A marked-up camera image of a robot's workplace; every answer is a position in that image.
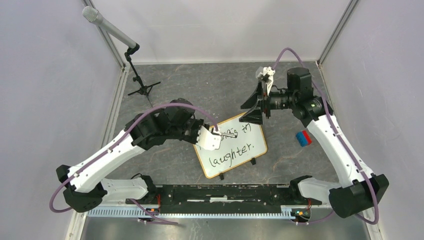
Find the yellow framed whiteboard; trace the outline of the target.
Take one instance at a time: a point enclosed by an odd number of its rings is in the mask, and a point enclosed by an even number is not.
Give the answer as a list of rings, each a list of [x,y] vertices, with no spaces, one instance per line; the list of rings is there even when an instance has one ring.
[[[237,135],[236,138],[223,136],[219,149],[205,150],[197,145],[193,146],[206,178],[217,177],[268,151],[262,126],[240,122],[242,115],[244,113],[218,124],[220,131]]]

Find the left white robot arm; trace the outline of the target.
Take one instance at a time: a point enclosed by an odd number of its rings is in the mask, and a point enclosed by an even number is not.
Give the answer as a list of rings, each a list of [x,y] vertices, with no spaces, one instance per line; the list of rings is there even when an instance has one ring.
[[[128,199],[153,203],[157,189],[149,176],[132,179],[107,179],[107,175],[128,160],[160,146],[167,140],[180,140],[203,149],[215,150],[217,128],[210,128],[195,112],[206,112],[183,98],[155,106],[138,114],[108,144],[83,162],[61,165],[56,174],[60,190],[71,210],[88,212],[103,202]]]

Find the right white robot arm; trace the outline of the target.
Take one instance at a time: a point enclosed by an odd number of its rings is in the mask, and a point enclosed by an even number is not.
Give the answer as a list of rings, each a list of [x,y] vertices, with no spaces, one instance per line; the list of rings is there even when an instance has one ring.
[[[387,177],[375,174],[353,149],[328,102],[315,94],[315,83],[307,68],[290,68],[285,88],[274,86],[274,74],[272,67],[257,70],[258,84],[241,106],[246,113],[240,122],[261,125],[273,110],[291,110],[318,141],[338,177],[338,182],[318,180],[310,175],[293,179],[289,199],[295,204],[307,199],[329,204],[341,218],[372,208],[378,218],[378,204],[389,187]]]

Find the blue red whiteboard eraser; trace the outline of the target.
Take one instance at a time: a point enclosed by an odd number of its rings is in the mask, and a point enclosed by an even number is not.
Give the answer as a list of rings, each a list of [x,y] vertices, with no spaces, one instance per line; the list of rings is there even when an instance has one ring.
[[[306,130],[297,132],[295,137],[301,147],[309,146],[312,143],[312,140]]]

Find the black microphone stand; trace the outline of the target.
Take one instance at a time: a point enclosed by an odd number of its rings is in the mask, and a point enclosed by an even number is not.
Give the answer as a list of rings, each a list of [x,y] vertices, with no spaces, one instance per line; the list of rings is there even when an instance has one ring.
[[[148,102],[150,103],[151,107],[153,107],[153,104],[152,104],[152,102],[151,102],[151,100],[149,98],[149,95],[150,95],[153,87],[159,85],[161,82],[158,81],[158,82],[155,82],[155,83],[150,84],[150,85],[145,85],[144,84],[141,76],[138,74],[138,72],[137,72],[137,70],[136,70],[136,68],[135,68],[135,66],[134,66],[134,64],[132,62],[132,57],[131,57],[131,55],[133,55],[134,53],[136,53],[139,49],[140,49],[140,45],[138,43],[136,43],[134,47],[130,47],[129,46],[128,49],[126,50],[126,52],[124,53],[125,59],[129,63],[130,67],[132,68],[132,70],[133,70],[133,72],[135,74],[135,76],[132,78],[132,80],[134,82],[139,83],[139,85],[140,85],[140,87],[139,87],[138,90],[133,91],[133,92],[130,92],[128,94],[128,96],[131,96],[131,95],[134,95],[134,94],[140,94],[142,96],[145,96],[147,98]]]

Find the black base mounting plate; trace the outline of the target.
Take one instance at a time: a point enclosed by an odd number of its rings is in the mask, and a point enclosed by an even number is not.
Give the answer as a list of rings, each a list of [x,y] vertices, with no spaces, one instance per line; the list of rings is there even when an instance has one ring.
[[[161,214],[276,214],[309,200],[287,184],[163,184],[137,202],[158,205]]]

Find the grey microphone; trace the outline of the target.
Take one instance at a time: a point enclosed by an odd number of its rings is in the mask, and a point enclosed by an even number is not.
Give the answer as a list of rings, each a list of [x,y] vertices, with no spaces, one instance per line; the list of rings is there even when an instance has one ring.
[[[82,15],[85,19],[94,24],[101,29],[105,30],[107,33],[118,39],[120,42],[128,46],[130,49],[137,49],[140,46],[132,40],[129,36],[119,30],[116,26],[114,26],[111,22],[103,17],[103,15],[94,7],[86,6],[82,10]]]

